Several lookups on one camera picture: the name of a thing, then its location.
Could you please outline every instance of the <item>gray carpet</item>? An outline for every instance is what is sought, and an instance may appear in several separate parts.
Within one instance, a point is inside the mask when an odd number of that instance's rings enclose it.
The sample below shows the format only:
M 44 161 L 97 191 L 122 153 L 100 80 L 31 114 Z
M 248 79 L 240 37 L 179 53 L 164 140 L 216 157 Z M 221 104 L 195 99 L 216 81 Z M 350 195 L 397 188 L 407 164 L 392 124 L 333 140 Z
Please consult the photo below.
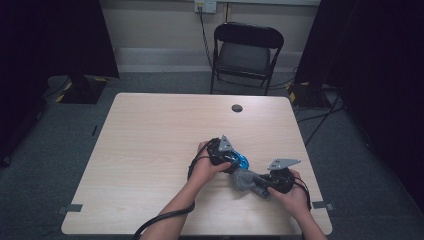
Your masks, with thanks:
M 272 84 L 292 77 L 290 73 L 276 73 Z M 0 239 L 130 239 L 130 236 L 64 235 L 61 232 L 64 215 L 56 211 L 72 201 L 116 94 L 207 94 L 209 79 L 207 72 L 121 73 L 121 79 L 109 80 L 96 105 L 56 103 L 54 100 L 60 92 L 47 97 L 42 118 L 11 155 L 11 166 L 0 169 Z M 51 78 L 47 93 L 59 88 L 65 80 L 66 77 Z M 262 89 L 223 83 L 216 87 L 230 94 L 263 93 Z M 287 93 L 279 88 L 271 90 L 269 95 L 287 96 Z M 328 92 L 330 100 L 335 96 L 335 92 Z M 339 106 L 343 106 L 341 100 L 336 108 Z M 326 111 L 294 107 L 298 120 Z M 299 123 L 305 141 L 320 120 Z M 329 211 L 333 224 L 329 239 L 424 239 L 423 215 L 393 173 L 367 148 L 360 126 L 345 109 L 325 120 L 307 150 L 324 200 L 335 207 Z

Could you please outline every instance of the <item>chair backrest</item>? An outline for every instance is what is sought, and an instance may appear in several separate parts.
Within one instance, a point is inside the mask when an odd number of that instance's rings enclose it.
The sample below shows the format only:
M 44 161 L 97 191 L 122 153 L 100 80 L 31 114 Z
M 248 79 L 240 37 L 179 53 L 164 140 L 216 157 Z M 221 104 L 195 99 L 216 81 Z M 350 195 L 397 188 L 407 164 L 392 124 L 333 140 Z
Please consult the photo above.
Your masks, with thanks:
M 236 22 L 219 25 L 215 29 L 214 40 L 215 44 L 219 40 L 271 49 L 281 49 L 284 44 L 283 35 L 274 28 Z

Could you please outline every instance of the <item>electrical outlet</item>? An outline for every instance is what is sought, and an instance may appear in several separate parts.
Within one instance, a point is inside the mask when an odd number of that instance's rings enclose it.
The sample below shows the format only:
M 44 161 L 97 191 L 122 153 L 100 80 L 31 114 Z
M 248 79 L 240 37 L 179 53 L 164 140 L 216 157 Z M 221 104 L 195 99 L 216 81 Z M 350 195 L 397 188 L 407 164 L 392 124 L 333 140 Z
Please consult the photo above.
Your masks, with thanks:
M 194 1 L 194 12 L 206 12 L 206 1 Z
M 216 0 L 194 1 L 194 12 L 216 13 Z

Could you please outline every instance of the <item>hand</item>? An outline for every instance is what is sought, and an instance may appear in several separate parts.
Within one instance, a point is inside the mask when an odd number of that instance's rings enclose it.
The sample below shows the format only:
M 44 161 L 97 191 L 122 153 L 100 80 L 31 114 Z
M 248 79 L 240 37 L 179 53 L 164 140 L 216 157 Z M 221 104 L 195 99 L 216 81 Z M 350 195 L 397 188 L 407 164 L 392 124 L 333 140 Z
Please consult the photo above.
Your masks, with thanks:
M 206 142 L 201 142 L 197 148 L 197 152 L 199 152 L 205 144 Z M 189 181 L 195 181 L 202 186 L 212 180 L 216 173 L 222 172 L 231 166 L 229 162 L 217 166 L 213 165 L 206 149 L 199 154 L 198 159 Z
M 290 171 L 296 178 L 300 178 L 299 172 L 293 169 L 290 169 Z M 271 187 L 268 188 L 268 191 L 272 196 L 283 203 L 287 211 L 289 211 L 295 219 L 298 219 L 304 214 L 309 214 L 309 209 L 306 203 L 306 193 L 299 186 L 294 185 L 292 190 L 286 194 L 280 193 Z

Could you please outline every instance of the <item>chair seat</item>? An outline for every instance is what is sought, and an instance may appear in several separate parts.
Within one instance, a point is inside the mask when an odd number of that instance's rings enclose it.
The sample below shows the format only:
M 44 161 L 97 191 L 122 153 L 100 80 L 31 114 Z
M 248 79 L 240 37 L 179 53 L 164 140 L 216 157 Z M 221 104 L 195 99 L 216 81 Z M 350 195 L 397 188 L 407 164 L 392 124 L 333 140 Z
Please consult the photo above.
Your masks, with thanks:
M 217 69 L 266 77 L 270 73 L 270 50 L 224 42 L 219 53 Z

